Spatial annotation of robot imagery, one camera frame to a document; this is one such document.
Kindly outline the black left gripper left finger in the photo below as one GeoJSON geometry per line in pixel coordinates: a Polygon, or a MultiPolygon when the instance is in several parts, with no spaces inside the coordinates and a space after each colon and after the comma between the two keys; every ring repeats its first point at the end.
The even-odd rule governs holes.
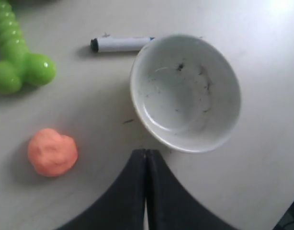
{"type": "Polygon", "coordinates": [[[146,151],[134,150],[108,190],[60,230],[142,230],[145,212],[146,151]]]}

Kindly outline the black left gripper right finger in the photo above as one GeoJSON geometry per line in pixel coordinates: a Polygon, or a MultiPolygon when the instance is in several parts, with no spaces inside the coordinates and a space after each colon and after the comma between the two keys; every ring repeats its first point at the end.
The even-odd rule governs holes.
{"type": "Polygon", "coordinates": [[[151,230],[234,230],[178,181],[158,150],[147,150],[146,200],[151,230]]]}

